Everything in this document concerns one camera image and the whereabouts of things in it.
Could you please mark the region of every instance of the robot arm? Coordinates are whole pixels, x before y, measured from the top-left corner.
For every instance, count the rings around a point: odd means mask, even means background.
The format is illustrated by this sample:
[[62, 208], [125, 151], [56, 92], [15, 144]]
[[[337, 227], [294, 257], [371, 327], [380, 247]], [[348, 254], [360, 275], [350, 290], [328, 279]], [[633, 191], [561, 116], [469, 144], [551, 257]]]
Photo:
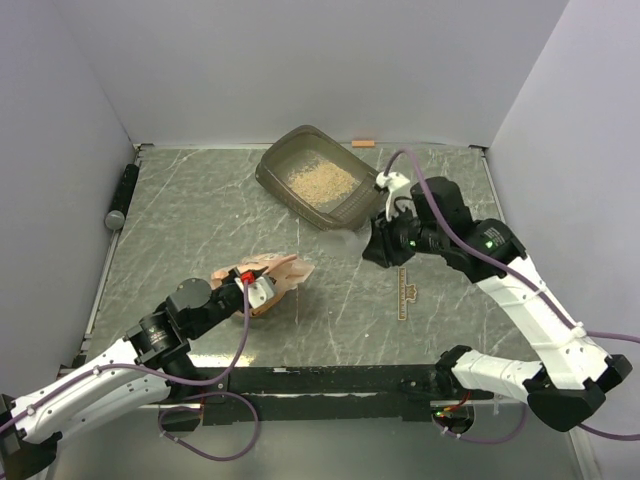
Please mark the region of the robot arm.
[[[526, 402], [547, 425], [567, 431], [589, 418], [604, 403], [605, 394], [631, 372], [622, 355], [609, 355], [588, 337], [549, 291], [530, 256], [501, 221], [474, 221], [459, 187], [443, 177], [427, 180], [451, 229], [474, 250], [506, 264], [536, 287], [532, 291], [507, 274], [451, 243], [442, 232], [418, 184], [410, 188], [413, 208], [405, 201], [408, 185], [398, 173], [378, 176], [389, 191], [386, 210], [372, 220], [372, 236], [363, 258], [385, 268], [402, 265], [416, 253], [442, 256], [493, 298], [522, 332], [540, 361], [521, 362], [484, 355], [457, 346], [436, 365], [451, 383], [481, 389]], [[561, 321], [540, 297], [545, 294], [568, 319]]]
[[[28, 395], [16, 399], [0, 395], [0, 461], [7, 478], [35, 475], [55, 460], [59, 445], [141, 405], [195, 393], [141, 371], [100, 367], [143, 365], [169, 375], [197, 379], [187, 355], [189, 340], [199, 338], [243, 309], [244, 280], [250, 283], [252, 308], [272, 299], [275, 286], [262, 273], [249, 271], [240, 275], [232, 270], [213, 291], [204, 280], [186, 280], [154, 313], [142, 318], [91, 362]], [[41, 403], [48, 396], [51, 398]], [[6, 428], [13, 419], [18, 421]]]

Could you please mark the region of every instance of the crumpled packaging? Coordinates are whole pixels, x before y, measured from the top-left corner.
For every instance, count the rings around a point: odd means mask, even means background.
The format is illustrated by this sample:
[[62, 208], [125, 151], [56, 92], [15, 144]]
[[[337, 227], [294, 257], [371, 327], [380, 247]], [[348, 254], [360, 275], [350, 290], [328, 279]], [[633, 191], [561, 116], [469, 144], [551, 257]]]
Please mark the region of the crumpled packaging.
[[276, 281], [276, 296], [259, 308], [251, 309], [251, 316], [257, 317], [280, 301], [289, 290], [294, 290], [304, 282], [315, 265], [297, 257], [297, 255], [278, 255], [275, 253], [262, 253], [243, 258], [240, 263], [230, 265], [211, 274], [211, 288], [218, 288], [222, 285], [222, 280], [229, 274], [229, 270], [238, 268], [240, 273], [247, 270], [260, 270], [265, 267], [265, 272]]

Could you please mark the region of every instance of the tray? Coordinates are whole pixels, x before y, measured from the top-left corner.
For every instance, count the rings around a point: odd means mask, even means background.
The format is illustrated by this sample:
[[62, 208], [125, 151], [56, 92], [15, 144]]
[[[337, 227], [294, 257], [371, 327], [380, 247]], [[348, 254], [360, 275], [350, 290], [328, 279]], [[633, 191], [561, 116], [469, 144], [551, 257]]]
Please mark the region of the tray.
[[311, 125], [274, 143], [256, 168], [260, 185], [322, 230], [357, 230], [378, 212], [384, 194], [376, 189], [377, 174]]

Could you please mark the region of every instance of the gray marble tabletop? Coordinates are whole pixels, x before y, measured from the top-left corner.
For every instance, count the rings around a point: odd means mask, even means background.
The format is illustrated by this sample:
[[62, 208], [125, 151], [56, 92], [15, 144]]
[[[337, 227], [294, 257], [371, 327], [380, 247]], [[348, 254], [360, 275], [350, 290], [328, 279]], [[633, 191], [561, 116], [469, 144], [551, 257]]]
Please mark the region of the gray marble tabletop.
[[[354, 150], [380, 170], [392, 147]], [[427, 177], [460, 185], [474, 216], [498, 209], [477, 149], [415, 146]], [[263, 317], [252, 321], [240, 366], [434, 363], [457, 344], [532, 359], [524, 338], [493, 301], [439, 257], [406, 264], [417, 301], [398, 320], [398, 272], [355, 255], [329, 255], [319, 231], [255, 180], [262, 149], [141, 152], [141, 172], [95, 323], [94, 357], [151, 312], [184, 279], [208, 279], [257, 253], [297, 253], [316, 268]], [[397, 170], [412, 174], [407, 160]], [[242, 332], [231, 318], [192, 342], [196, 366], [227, 365]]]

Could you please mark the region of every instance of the white wall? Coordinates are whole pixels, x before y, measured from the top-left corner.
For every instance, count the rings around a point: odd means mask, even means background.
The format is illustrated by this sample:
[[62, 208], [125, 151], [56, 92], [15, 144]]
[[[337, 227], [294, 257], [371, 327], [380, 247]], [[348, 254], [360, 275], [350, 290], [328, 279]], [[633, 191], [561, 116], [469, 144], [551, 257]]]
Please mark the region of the white wall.
[[566, 0], [55, 0], [134, 142], [489, 145]]
[[[640, 335], [640, 3], [571, 0], [489, 149], [509, 222], [573, 316]], [[627, 353], [640, 369], [640, 351]], [[640, 433], [638, 373], [589, 424]], [[594, 439], [607, 479], [638, 446]]]
[[133, 150], [50, 0], [0, 2], [0, 392], [80, 345]]

